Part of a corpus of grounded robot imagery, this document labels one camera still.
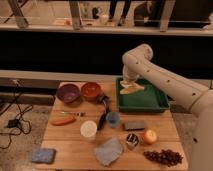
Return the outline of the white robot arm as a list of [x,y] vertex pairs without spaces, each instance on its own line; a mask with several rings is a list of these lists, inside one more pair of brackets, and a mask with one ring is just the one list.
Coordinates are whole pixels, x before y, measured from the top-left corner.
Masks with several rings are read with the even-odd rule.
[[153,64],[152,57],[148,44],[125,52],[124,80],[142,76],[198,117],[188,171],[213,171],[213,89]]

